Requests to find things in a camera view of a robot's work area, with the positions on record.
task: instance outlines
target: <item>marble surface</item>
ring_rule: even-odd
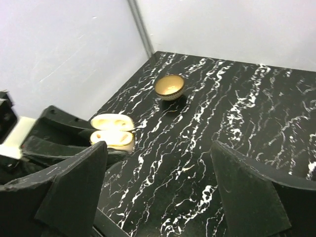
[[[221,237],[227,225],[212,169],[219,140],[282,172],[313,179],[316,73],[158,52],[98,112],[135,121],[129,159],[106,173],[98,207],[132,237]],[[154,82],[186,80],[158,99]]]

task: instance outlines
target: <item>golden bowl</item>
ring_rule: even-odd
[[[162,100],[175,100],[184,92],[184,79],[179,75],[164,76],[156,82],[155,92]]]
[[[133,120],[126,115],[101,114],[91,120],[91,126],[98,130],[131,131],[134,129]]]

